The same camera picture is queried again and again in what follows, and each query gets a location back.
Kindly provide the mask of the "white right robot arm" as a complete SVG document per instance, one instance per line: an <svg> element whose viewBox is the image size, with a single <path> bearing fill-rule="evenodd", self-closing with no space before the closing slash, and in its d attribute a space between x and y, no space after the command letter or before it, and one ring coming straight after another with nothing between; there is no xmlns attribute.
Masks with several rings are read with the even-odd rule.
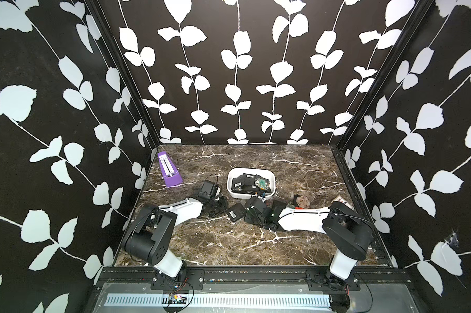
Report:
<svg viewBox="0 0 471 313"><path fill-rule="evenodd" d="M337 250L324 275L329 284L346 282L358 262L367 257L373 226L367 219L340 201L328 207L306 209L297 202L269 206L252 197L243 206L245 222L276 231L307 231L327 235Z"/></svg>

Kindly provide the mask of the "beige tea bag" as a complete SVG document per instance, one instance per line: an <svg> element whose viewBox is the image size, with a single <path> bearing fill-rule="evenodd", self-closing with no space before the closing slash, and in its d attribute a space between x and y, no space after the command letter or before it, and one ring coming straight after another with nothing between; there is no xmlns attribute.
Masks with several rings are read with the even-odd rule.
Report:
<svg viewBox="0 0 471 313"><path fill-rule="evenodd" d="M306 196L295 195L294 196L294 205L296 207L301 207L303 209L309 209L311 202Z"/></svg>

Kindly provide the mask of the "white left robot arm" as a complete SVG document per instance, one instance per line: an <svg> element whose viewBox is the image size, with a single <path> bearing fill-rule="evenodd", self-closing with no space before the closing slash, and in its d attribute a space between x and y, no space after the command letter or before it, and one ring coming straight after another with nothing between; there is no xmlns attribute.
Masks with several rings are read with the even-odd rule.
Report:
<svg viewBox="0 0 471 313"><path fill-rule="evenodd" d="M146 261L170 278L180 276L184 262L170 249L175 227L210 211L228 208L221 187L205 180L193 197L165 206L144 206L127 228L122 249L130 256Z"/></svg>

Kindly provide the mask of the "large black tea bag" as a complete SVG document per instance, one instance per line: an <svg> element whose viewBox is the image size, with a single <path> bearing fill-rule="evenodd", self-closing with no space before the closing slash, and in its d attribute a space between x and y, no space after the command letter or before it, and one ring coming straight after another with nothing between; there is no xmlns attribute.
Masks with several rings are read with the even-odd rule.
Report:
<svg viewBox="0 0 471 313"><path fill-rule="evenodd" d="M234 193L251 194L258 192L260 189L255 185L255 176L250 174L242 174L232 180L232 189Z"/></svg>

